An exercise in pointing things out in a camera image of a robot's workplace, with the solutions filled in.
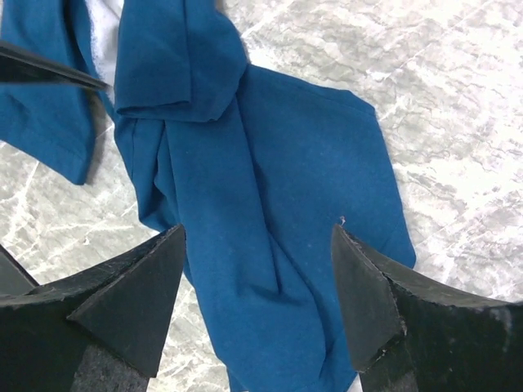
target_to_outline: blue cloth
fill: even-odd
[[[95,73],[82,1],[5,0],[2,37]],[[371,105],[248,64],[213,0],[126,0],[115,140],[141,221],[187,232],[186,275],[233,392],[345,392],[333,225],[409,267],[396,180]],[[0,138],[75,184],[94,141],[73,87],[2,87]]]

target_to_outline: marble tabletop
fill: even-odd
[[[228,0],[224,8],[254,64],[352,90],[376,107],[418,271],[523,300],[521,0]],[[153,234],[137,220],[112,124],[97,122],[84,186],[0,142],[0,243],[40,283]],[[150,391],[224,390],[224,367],[183,280]]]

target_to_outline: blue fabric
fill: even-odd
[[[369,245],[415,261],[374,109],[248,64],[214,3],[125,2],[115,108],[102,98],[140,219],[186,227],[186,275],[233,392],[345,392],[355,372],[333,225],[343,216]],[[2,36],[95,72],[79,0],[48,0],[45,11],[40,0],[5,0]],[[0,137],[82,183],[87,102],[72,87],[39,89],[2,88]]]

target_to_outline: blurry black object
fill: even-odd
[[[0,83],[70,84],[105,90],[101,80],[0,40]]]
[[[521,392],[523,302],[456,290],[333,232],[351,361],[364,392]]]
[[[0,279],[0,391],[145,392],[159,369],[185,240],[177,226],[42,286],[2,249],[2,278],[12,269],[5,276],[18,283]]]

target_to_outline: white marble countertop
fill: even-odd
[[[523,300],[521,0],[230,0],[226,12],[253,63],[352,90],[376,107],[418,271]],[[137,220],[113,128],[98,121],[82,187],[0,143],[0,242],[40,283],[152,235]],[[185,280],[150,390],[227,390]]]

